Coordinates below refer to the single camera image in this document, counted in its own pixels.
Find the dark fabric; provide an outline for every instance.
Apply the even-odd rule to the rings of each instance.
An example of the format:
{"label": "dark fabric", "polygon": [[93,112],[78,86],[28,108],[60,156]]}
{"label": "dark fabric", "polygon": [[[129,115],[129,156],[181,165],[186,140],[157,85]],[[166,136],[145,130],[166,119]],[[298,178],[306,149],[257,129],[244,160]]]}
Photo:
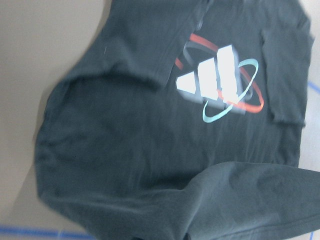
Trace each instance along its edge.
{"label": "dark fabric", "polygon": [[[115,0],[48,99],[35,146],[40,199],[99,240],[282,240],[319,229],[320,173],[297,168],[309,31],[296,0]],[[227,46],[238,90],[252,79],[239,103],[197,89],[199,66],[217,65]],[[194,94],[178,89],[192,72]]]}

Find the beige surface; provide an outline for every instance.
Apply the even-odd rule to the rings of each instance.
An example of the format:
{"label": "beige surface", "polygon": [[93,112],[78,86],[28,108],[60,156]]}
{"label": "beige surface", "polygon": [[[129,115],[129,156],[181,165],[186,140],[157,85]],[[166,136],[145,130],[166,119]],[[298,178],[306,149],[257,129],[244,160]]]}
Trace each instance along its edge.
{"label": "beige surface", "polygon": [[[110,2],[0,0],[0,223],[81,230],[37,200],[31,168],[34,136],[50,91],[95,39]],[[311,16],[313,35],[320,37],[320,1],[301,2]],[[316,38],[309,79],[318,86],[319,64]],[[319,102],[320,95],[309,89],[300,161],[301,168],[316,171],[320,171]],[[313,239],[320,240],[320,233]]]}

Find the t-shirt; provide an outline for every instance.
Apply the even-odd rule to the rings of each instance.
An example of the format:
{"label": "t-shirt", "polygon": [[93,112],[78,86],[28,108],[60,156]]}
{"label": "t-shirt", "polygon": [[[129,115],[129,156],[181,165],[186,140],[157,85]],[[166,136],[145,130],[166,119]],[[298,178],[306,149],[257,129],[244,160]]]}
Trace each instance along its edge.
{"label": "t-shirt", "polygon": [[52,91],[40,199],[99,240],[281,240],[320,228],[299,169],[313,39],[297,0],[114,0]]}

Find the blue tape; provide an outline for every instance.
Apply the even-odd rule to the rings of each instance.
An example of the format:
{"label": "blue tape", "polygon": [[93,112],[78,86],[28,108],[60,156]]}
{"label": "blue tape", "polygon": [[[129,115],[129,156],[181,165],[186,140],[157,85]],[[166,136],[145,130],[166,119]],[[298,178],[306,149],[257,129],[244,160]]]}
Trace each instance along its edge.
{"label": "blue tape", "polygon": [[57,230],[28,228],[28,227],[19,227],[19,226],[6,226],[6,225],[0,225],[0,235],[48,238],[48,239],[95,240],[95,238],[91,235],[77,233],[77,232],[57,231]]}
{"label": "blue tape", "polygon": [[318,94],[320,94],[320,87],[318,87],[317,85],[315,85],[313,82],[309,81],[308,82],[308,86],[310,88],[312,88],[313,90],[315,90]]}

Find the printed graphic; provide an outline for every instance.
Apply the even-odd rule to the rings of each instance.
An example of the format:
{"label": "printed graphic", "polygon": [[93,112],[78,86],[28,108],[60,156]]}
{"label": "printed graphic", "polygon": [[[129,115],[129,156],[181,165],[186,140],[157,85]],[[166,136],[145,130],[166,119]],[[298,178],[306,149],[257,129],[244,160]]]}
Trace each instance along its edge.
{"label": "printed graphic", "polygon": [[[229,112],[238,114],[261,112],[264,99],[254,82],[259,70],[257,60],[251,58],[239,62],[237,51],[232,45],[218,48],[203,37],[192,34],[183,50],[183,57],[190,66],[196,65],[189,54],[190,49],[200,50],[213,56],[200,62],[194,71],[176,79],[176,88],[186,100],[205,103],[202,112],[204,122],[213,123]],[[184,69],[183,63],[178,58],[175,64],[180,70]],[[255,68],[253,76],[249,76],[244,66]],[[254,94],[258,96],[259,105],[246,103]],[[208,116],[206,114],[208,107],[222,111],[214,116]]]}

